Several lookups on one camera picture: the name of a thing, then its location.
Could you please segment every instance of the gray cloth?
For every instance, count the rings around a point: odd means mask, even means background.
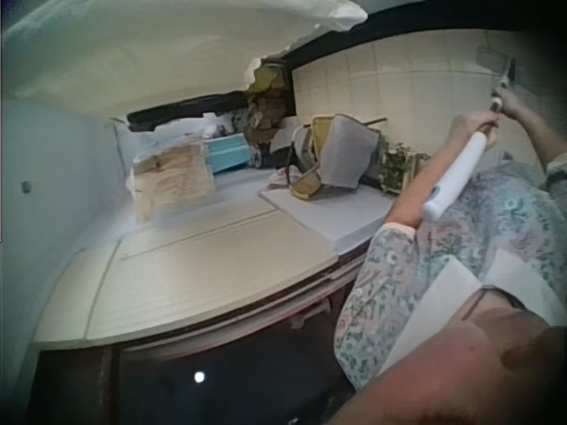
[[[319,176],[326,185],[356,189],[377,148],[378,133],[357,120],[337,115],[321,152]]]

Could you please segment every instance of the hand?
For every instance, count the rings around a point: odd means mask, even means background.
[[[446,146],[461,149],[469,141],[470,137],[485,124],[494,126],[486,142],[487,148],[494,146],[496,143],[496,128],[498,127],[498,114],[494,112],[464,113],[455,117],[449,129]]]
[[[517,120],[524,111],[528,110],[528,106],[512,90],[497,88],[494,92],[502,99],[502,113],[511,120]]]

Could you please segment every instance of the white wall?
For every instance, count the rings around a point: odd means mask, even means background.
[[[399,35],[343,50],[292,73],[297,114],[304,122],[316,114],[342,112],[359,120],[381,116],[394,142],[433,153],[443,142],[451,119],[462,112],[486,110],[496,77],[477,64],[478,46],[506,53],[526,65],[531,53],[509,32],[485,30],[425,31]],[[547,96],[517,88],[544,116]],[[567,117],[565,110],[558,114]],[[537,163],[527,134],[503,120],[501,142],[490,155],[506,149],[517,160]]]
[[[4,398],[79,235],[124,189],[107,123],[3,100],[2,124]],[[31,183],[31,193],[22,193],[23,181]]]

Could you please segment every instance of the white handle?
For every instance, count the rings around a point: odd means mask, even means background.
[[[454,163],[439,179],[430,196],[423,203],[426,220],[437,221],[445,210],[461,195],[486,147],[486,135],[477,131]]]

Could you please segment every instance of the white cutting board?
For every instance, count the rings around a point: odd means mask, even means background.
[[[273,211],[124,259],[115,257],[87,331],[109,344],[204,321],[337,261],[318,235]]]
[[[207,207],[75,256],[35,342],[79,348],[154,335],[260,300],[336,261],[319,235],[265,201]]]
[[[267,190],[260,196],[321,235],[339,255],[368,241],[393,202],[380,190],[364,185],[335,197],[309,201],[297,199],[288,189]]]

